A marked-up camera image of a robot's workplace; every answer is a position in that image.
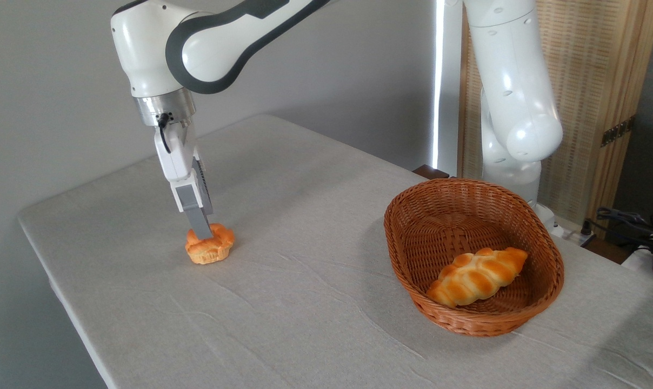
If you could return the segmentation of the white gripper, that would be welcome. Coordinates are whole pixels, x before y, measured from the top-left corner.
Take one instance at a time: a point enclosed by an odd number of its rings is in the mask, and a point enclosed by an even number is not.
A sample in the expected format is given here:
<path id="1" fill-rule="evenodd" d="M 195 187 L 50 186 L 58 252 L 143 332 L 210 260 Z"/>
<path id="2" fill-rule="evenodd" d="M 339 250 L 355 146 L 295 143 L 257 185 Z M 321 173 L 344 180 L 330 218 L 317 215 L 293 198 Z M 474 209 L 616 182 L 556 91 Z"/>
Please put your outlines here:
<path id="1" fill-rule="evenodd" d="M 163 130 L 155 128 L 154 143 L 179 211 L 186 214 L 196 238 L 204 240 L 214 236 L 208 221 L 213 207 L 203 165 L 195 158 L 196 138 L 193 121 L 182 120 L 168 123 Z"/>

